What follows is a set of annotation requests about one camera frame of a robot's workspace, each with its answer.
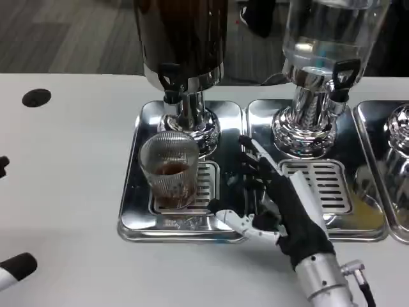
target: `white table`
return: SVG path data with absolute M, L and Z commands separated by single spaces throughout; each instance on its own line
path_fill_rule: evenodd
M 52 100 L 24 107 L 35 88 Z M 206 97 L 245 107 L 293 90 L 218 87 Z M 117 235 L 135 118 L 162 98 L 145 78 L 0 74 L 0 92 L 0 155 L 11 160 L 0 180 L 0 259 L 24 251 L 38 259 L 32 276 L 0 293 L 0 306 L 308 306 L 288 259 L 270 246 L 132 244 Z M 350 104 L 375 98 L 409 98 L 409 79 L 364 78 Z M 341 263 L 365 262 L 378 306 L 407 306 L 408 246 L 388 238 L 336 249 Z

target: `gray carpet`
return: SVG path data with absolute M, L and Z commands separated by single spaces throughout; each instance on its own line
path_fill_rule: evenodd
M 253 35 L 229 5 L 224 84 L 262 83 L 280 72 L 288 7 L 272 34 Z M 0 72 L 143 74 L 131 0 L 1 0 Z

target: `water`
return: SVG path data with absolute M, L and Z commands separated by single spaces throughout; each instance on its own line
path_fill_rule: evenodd
M 360 78 L 386 11 L 372 0 L 293 1 L 284 54 L 297 68 L 329 79 L 336 62 L 358 58 Z

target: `robotic arm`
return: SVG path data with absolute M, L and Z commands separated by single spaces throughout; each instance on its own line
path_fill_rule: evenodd
M 313 306 L 357 306 L 345 278 L 348 275 L 355 276 L 368 306 L 375 306 L 362 272 L 364 265 L 357 260 L 343 266 L 338 264 L 321 207 L 317 206 L 318 201 L 302 172 L 285 177 L 257 141 L 241 136 L 240 143 L 251 152 L 242 156 L 242 162 L 264 187 L 268 196 L 264 199 L 269 198 L 270 205 L 264 201 L 267 210 L 260 215 L 240 216 L 218 200 L 212 200 L 209 210 L 244 237 L 279 246 L 289 256 L 304 294 Z

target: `brown liquid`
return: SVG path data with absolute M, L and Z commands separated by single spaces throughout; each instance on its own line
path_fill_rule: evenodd
M 156 175 L 175 175 L 189 169 L 189 165 L 180 162 L 169 162 L 159 167 Z M 168 191 L 167 196 L 158 196 L 158 193 L 153 191 L 156 201 L 165 208 L 181 208 L 188 205 L 194 200 L 196 193 L 196 185 L 194 182 L 188 182 L 187 186 L 181 186 L 176 189 L 177 193 L 172 194 L 172 190 Z
M 180 162 L 170 162 L 162 165 L 159 167 L 155 174 L 156 175 L 175 175 L 177 173 L 181 173 L 182 171 L 185 171 L 186 169 L 189 169 L 189 165 L 186 165 L 184 163 Z
M 177 77 L 187 80 L 223 62 L 228 0 L 134 0 L 134 9 L 144 62 L 152 71 L 166 75 L 163 64 L 179 64 Z

